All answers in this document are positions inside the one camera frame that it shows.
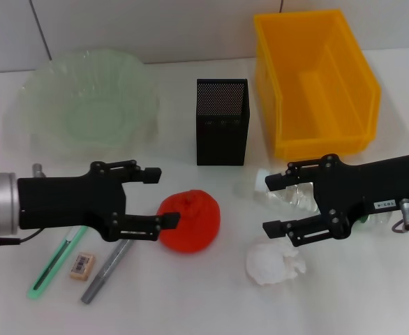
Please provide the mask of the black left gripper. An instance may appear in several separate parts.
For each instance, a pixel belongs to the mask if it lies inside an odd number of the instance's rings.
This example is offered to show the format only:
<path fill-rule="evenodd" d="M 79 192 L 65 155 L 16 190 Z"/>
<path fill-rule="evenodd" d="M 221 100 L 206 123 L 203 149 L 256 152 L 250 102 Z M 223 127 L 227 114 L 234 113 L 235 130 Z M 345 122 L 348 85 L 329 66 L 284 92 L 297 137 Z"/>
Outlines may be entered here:
<path fill-rule="evenodd" d="M 157 184 L 159 167 L 142 168 L 136 160 L 91 164 L 78 177 L 19 178 L 19 227 L 22 230 L 85 225 L 105 241 L 157 241 L 162 230 L 173 230 L 178 212 L 155 216 L 125 214 L 122 184 Z"/>

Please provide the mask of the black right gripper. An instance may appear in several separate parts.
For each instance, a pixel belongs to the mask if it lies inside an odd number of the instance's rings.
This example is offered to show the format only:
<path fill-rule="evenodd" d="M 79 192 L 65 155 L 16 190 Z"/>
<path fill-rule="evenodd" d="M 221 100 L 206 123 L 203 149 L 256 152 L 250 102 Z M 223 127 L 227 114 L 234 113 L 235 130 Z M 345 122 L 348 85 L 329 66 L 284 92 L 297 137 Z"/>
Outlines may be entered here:
<path fill-rule="evenodd" d="M 362 165 L 348 165 L 333 155 L 289 162 L 286 171 L 265 177 L 270 191 L 313 182 L 320 214 L 290 221 L 268 221 L 270 239 L 287 237 L 293 246 L 345 239 L 363 216 L 401 211 L 409 230 L 409 155 Z"/>

